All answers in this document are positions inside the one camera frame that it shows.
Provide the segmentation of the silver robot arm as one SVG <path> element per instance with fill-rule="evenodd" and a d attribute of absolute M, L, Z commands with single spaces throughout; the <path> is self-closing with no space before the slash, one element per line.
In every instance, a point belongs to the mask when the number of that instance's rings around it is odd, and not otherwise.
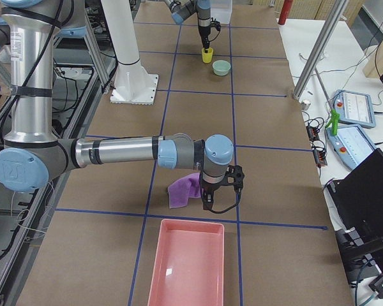
<path fill-rule="evenodd" d="M 54 36 L 82 38 L 86 25 L 84 1 L 0 1 L 10 27 L 11 129 L 0 151 L 0 183 L 15 192 L 32 192 L 50 180 L 87 165 L 157 160 L 162 168 L 194 169 L 204 210 L 222 214 L 238 205 L 243 176 L 232 166 L 234 146 L 229 138 L 213 135 L 192 140 L 186 134 L 96 141 L 60 139 L 52 130 Z M 177 24 L 197 13 L 198 29 L 209 47 L 212 24 L 210 1 L 165 1 Z M 158 75 L 142 66 L 128 1 L 101 1 L 116 51 L 117 86 L 112 102 L 150 105 Z M 214 192 L 234 186 L 236 204 L 213 210 Z"/>
<path fill-rule="evenodd" d="M 204 53 L 208 53 L 210 47 L 209 35 L 211 34 L 211 2 L 210 0 L 187 1 L 182 4 L 180 1 L 164 0 L 164 3 L 171 12 L 172 19 L 178 25 L 192 15 L 197 15 L 197 25 L 202 41 Z"/>

